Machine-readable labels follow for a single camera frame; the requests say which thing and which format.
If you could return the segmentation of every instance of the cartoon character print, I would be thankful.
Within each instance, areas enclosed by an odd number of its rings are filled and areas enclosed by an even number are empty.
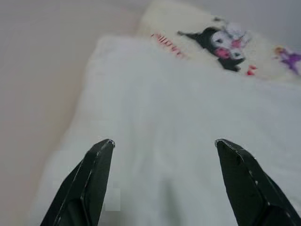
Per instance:
[[[202,48],[218,57],[226,70],[238,72],[238,64],[246,58],[242,49],[250,41],[249,33],[242,31],[238,24],[224,22],[221,28],[208,27],[199,33],[178,32],[178,35],[195,40]]]
[[[280,62],[286,64],[290,70],[292,70],[296,75],[299,75],[296,63],[301,61],[301,55],[298,53],[290,53],[287,49],[283,47],[275,48],[275,58],[280,58]]]

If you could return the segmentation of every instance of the white wall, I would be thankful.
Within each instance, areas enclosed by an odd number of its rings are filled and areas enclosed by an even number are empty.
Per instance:
[[[98,36],[133,33],[149,1],[0,0],[0,225],[24,219]],[[301,49],[299,0],[190,1]]]

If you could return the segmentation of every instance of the soft white fabric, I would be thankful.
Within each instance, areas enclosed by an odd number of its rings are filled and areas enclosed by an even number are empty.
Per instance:
[[[63,179],[103,138],[116,148],[102,225],[235,225],[219,138],[257,157],[300,214],[300,115],[299,87],[179,60],[146,41],[102,39],[28,225],[41,222]]]

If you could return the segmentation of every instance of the red heart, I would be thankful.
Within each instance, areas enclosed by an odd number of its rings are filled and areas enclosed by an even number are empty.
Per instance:
[[[251,70],[249,70],[246,74],[247,75],[255,75]]]
[[[250,66],[249,66],[249,68],[250,68],[250,69],[252,69],[252,70],[255,70],[255,69],[257,69],[257,67],[256,67],[256,66],[254,66],[254,65],[250,65]]]

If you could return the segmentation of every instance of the white fleece blanket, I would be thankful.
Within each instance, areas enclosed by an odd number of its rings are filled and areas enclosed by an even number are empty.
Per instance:
[[[214,141],[242,145],[301,213],[301,89],[101,39],[73,121],[46,164],[28,225],[103,138],[116,142],[101,225],[233,226]]]

